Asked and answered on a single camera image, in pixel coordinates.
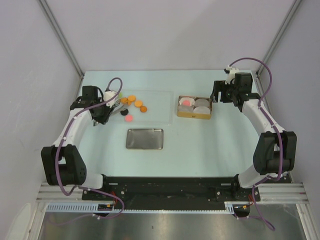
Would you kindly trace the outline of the metal tongs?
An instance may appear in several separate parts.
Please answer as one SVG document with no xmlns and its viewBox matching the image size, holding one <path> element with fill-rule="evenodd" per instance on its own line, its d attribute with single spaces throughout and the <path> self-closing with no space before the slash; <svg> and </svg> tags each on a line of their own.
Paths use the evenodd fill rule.
<svg viewBox="0 0 320 240">
<path fill-rule="evenodd" d="M 109 115 L 109 117 L 114 116 L 114 115 L 120 113 L 122 110 L 127 108 L 123 103 L 121 103 L 120 99 L 115 101 L 113 107 L 114 107 L 114 109 L 113 109 L 112 113 Z"/>
</svg>

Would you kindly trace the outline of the pink sandwich cookie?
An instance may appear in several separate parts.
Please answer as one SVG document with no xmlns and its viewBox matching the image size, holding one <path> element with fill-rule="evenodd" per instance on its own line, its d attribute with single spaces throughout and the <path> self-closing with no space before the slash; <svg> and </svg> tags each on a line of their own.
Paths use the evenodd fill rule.
<svg viewBox="0 0 320 240">
<path fill-rule="evenodd" d="M 182 102 L 182 104 L 184 105 L 184 106 L 190 106 L 190 101 L 189 100 L 184 100 L 183 102 Z"/>
<path fill-rule="evenodd" d="M 125 116 L 124 120 L 126 122 L 132 122 L 134 120 L 134 117 L 131 114 L 128 114 Z"/>
</svg>

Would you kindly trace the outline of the orange round waffle cookie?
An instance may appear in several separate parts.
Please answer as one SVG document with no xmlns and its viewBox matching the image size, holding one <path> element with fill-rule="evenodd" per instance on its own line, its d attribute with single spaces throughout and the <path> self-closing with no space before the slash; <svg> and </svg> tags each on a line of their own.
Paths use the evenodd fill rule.
<svg viewBox="0 0 320 240">
<path fill-rule="evenodd" d="M 134 105 L 137 107 L 137 108 L 140 108 L 141 106 L 143 106 L 143 102 L 141 100 L 136 100 L 134 102 Z"/>
</svg>

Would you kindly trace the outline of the orange flower butter cookie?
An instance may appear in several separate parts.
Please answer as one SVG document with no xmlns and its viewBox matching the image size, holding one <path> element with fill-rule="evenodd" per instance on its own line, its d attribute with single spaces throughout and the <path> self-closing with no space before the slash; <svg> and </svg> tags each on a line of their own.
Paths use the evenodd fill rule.
<svg viewBox="0 0 320 240">
<path fill-rule="evenodd" d="M 147 108 L 146 106 L 144 106 L 144 105 L 140 107 L 140 111 L 141 111 L 142 113 L 147 112 L 147 110 L 148 110 L 148 108 Z"/>
</svg>

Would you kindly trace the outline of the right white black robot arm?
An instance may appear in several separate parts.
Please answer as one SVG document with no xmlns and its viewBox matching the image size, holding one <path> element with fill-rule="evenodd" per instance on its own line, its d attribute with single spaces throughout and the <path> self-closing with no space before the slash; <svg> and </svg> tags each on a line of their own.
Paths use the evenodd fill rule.
<svg viewBox="0 0 320 240">
<path fill-rule="evenodd" d="M 262 97 L 252 91 L 253 77 L 237 68 L 227 67 L 225 80 L 213 84 L 211 100 L 233 103 L 253 125 L 259 139 L 253 153 L 253 164 L 236 176 L 231 196 L 242 201 L 249 189 L 267 180 L 279 181 L 284 173 L 294 168 L 297 135 L 281 127 L 266 109 Z"/>
</svg>

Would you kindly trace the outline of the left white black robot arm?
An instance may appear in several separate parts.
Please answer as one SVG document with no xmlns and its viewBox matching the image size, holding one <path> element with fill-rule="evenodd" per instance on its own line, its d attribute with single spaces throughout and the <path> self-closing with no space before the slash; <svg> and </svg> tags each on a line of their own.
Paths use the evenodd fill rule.
<svg viewBox="0 0 320 240">
<path fill-rule="evenodd" d="M 70 106 L 69 118 L 58 139 L 41 150 L 41 159 L 46 181 L 50 186 L 82 186 L 93 189 L 100 200 L 110 196 L 111 188 L 103 183 L 99 173 L 87 171 L 78 147 L 90 123 L 106 124 L 116 102 L 117 92 L 102 91 L 97 86 L 82 88 L 82 95 Z"/>
</svg>

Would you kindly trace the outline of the gold cookie tin box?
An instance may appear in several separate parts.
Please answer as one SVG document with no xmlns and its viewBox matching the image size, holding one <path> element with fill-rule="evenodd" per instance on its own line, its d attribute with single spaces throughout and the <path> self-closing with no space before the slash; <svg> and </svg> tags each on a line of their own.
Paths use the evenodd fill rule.
<svg viewBox="0 0 320 240">
<path fill-rule="evenodd" d="M 207 97 L 180 95 L 176 115 L 180 118 L 210 120 L 213 112 L 213 101 Z"/>
</svg>

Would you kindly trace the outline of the black sandwich cookie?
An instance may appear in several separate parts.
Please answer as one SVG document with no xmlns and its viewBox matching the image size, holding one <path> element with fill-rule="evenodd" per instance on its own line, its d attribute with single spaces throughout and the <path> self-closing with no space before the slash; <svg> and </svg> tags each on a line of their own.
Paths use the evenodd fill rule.
<svg viewBox="0 0 320 240">
<path fill-rule="evenodd" d="M 127 116 L 127 115 L 129 114 L 129 110 L 128 110 L 127 108 L 125 108 L 125 109 L 123 109 L 123 110 L 120 111 L 120 114 L 121 114 L 122 116 Z"/>
</svg>

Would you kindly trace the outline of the white paper cup back left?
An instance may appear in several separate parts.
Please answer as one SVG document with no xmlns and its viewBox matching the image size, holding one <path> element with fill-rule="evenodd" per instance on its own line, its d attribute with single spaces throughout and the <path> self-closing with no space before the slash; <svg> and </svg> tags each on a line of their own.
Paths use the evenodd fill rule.
<svg viewBox="0 0 320 240">
<path fill-rule="evenodd" d="M 191 97 L 182 97 L 179 100 L 180 106 L 192 107 L 195 104 L 195 99 Z"/>
</svg>

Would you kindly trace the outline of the orange cookie left edge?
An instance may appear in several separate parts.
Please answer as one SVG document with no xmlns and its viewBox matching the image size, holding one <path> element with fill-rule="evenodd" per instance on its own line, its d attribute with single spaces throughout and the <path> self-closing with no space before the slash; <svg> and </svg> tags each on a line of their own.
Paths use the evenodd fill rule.
<svg viewBox="0 0 320 240">
<path fill-rule="evenodd" d="M 128 100 L 127 100 L 127 98 L 123 97 L 123 98 L 121 98 L 120 101 L 122 104 L 126 104 Z"/>
</svg>

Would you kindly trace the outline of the silver tin lid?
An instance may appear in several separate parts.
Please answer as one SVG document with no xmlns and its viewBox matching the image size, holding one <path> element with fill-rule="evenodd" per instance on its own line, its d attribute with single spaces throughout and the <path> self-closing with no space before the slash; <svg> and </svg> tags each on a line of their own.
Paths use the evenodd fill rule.
<svg viewBox="0 0 320 240">
<path fill-rule="evenodd" d="M 127 131 L 125 147 L 130 150 L 162 150 L 164 130 L 161 128 L 131 128 Z"/>
</svg>

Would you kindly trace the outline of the clear plastic tray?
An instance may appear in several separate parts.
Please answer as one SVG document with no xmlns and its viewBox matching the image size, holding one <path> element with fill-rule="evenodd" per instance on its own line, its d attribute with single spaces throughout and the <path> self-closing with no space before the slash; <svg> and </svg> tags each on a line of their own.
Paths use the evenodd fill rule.
<svg viewBox="0 0 320 240">
<path fill-rule="evenodd" d="M 171 91 L 163 90 L 138 90 L 125 89 L 122 90 L 122 98 L 128 96 L 136 96 L 136 100 L 143 102 L 143 106 L 147 107 L 147 112 L 141 112 L 140 107 L 135 106 L 135 101 L 131 105 L 127 105 L 128 115 L 133 116 L 133 121 L 129 122 L 137 125 L 160 125 L 169 126 L 173 121 L 174 110 L 174 94 Z"/>
</svg>

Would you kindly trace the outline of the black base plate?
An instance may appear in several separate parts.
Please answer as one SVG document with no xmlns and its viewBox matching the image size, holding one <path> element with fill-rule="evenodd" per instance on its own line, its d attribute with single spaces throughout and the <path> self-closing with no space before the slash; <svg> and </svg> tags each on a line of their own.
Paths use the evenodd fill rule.
<svg viewBox="0 0 320 240">
<path fill-rule="evenodd" d="M 118 208 L 125 205 L 135 208 L 137 204 L 154 206 L 164 203 L 188 203 L 213 200 L 215 202 L 260 201 L 258 187 L 241 187 L 234 177 L 107 177 L 94 191 L 84 186 L 82 200 L 113 201 Z"/>
</svg>

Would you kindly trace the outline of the aluminium frame post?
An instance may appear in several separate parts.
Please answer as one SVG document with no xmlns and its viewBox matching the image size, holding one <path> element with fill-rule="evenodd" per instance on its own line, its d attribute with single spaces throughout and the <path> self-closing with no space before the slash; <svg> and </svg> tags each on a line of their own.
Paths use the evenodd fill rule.
<svg viewBox="0 0 320 240">
<path fill-rule="evenodd" d="M 82 68 L 80 67 L 80 64 L 60 26 L 58 23 L 57 18 L 54 15 L 53 10 L 51 9 L 49 3 L 47 0 L 37 0 L 36 1 L 42 10 L 44 16 L 46 17 L 49 25 L 51 26 L 54 34 L 56 35 L 60 45 L 62 46 L 62 49 L 64 50 L 67 58 L 70 60 L 74 70 L 76 71 L 79 78 L 82 80 L 84 76 L 84 72 Z"/>
<path fill-rule="evenodd" d="M 279 43 L 281 42 L 282 38 L 284 37 L 287 29 L 291 25 L 295 15 L 297 14 L 301 4 L 303 3 L 303 0 L 294 0 L 286 13 L 283 21 L 280 24 L 280 27 L 278 28 L 274 38 L 271 41 L 270 46 L 268 47 L 262 61 L 268 65 L 273 54 L 275 53 Z"/>
</svg>

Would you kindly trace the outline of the aluminium rail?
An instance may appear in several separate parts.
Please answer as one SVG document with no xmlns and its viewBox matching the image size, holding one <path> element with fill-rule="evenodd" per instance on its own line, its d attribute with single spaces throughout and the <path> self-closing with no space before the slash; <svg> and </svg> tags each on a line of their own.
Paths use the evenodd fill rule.
<svg viewBox="0 0 320 240">
<path fill-rule="evenodd" d="M 302 183 L 262 183 L 255 188 L 261 204 L 307 204 L 308 196 Z M 43 203 L 79 203 L 83 191 L 76 188 L 70 196 L 64 195 L 58 186 L 43 183 L 36 197 Z"/>
</svg>

